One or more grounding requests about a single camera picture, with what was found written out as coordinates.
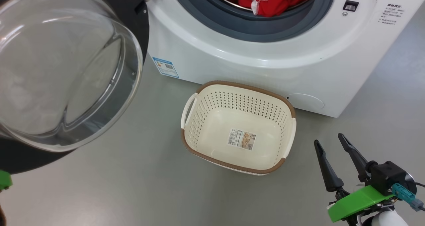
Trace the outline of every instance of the laundry basket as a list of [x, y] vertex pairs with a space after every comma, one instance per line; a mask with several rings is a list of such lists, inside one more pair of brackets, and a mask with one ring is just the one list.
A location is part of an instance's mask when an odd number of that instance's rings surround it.
[[185, 105], [182, 139], [209, 162], [263, 175], [285, 161], [296, 131], [295, 110], [284, 97], [248, 85], [213, 81]]

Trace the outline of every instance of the barcode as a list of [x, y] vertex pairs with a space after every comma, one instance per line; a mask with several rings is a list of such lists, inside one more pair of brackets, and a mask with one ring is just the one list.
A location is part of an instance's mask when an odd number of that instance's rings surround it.
[[233, 145], [232, 141], [235, 138], [235, 132], [231, 132], [229, 136], [229, 141], [227, 142], [229, 145]]

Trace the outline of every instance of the blue connector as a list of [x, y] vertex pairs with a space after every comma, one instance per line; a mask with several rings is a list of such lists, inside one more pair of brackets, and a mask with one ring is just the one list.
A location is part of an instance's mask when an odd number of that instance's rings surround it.
[[410, 205], [410, 207], [412, 207], [416, 212], [420, 211], [421, 206], [422, 207], [424, 206], [424, 203], [421, 200], [416, 199], [415, 194], [413, 194], [412, 192], [407, 190], [405, 187], [403, 187], [399, 183], [393, 184], [393, 186], [391, 188], [391, 192], [397, 198], [407, 202]]

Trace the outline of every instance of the green mount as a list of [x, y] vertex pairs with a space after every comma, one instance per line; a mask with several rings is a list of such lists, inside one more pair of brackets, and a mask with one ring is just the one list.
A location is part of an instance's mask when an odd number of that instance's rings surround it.
[[12, 186], [12, 178], [10, 174], [0, 170], [0, 191]]
[[383, 196], [375, 188], [368, 185], [338, 200], [331, 208], [329, 208], [328, 214], [331, 217], [332, 222], [335, 223], [393, 196], [393, 194]]

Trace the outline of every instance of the product label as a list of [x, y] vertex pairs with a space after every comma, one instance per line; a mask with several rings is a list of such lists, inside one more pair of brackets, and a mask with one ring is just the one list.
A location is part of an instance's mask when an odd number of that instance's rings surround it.
[[159, 73], [165, 76], [179, 78], [179, 75], [177, 74], [176, 69], [174, 68], [174, 65], [171, 61], [166, 61], [156, 57], [153, 57], [152, 59], [153, 62], [155, 62], [156, 67], [158, 67]]
[[382, 11], [378, 23], [394, 26], [403, 17], [405, 10], [402, 5], [389, 3]]
[[254, 147], [255, 138], [256, 135], [253, 133], [232, 128], [229, 133], [227, 144], [247, 150], [252, 150]]

